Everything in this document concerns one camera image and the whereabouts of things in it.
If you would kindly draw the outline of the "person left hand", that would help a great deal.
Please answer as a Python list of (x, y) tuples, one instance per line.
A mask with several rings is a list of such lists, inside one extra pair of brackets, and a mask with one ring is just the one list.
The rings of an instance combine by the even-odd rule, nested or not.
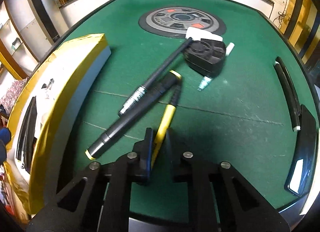
[(7, 160), (7, 144), (11, 141), (11, 132), (7, 127), (0, 129), (0, 165)]

